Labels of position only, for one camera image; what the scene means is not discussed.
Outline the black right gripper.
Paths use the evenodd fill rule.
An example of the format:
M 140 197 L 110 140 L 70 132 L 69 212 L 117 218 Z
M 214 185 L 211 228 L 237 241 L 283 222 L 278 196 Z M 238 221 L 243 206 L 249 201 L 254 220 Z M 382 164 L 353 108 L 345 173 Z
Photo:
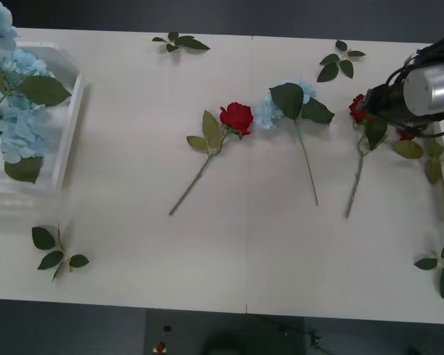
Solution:
M 388 108 L 388 96 L 388 84 L 381 84 L 369 89 L 365 95 L 365 111 L 370 115 L 385 115 Z

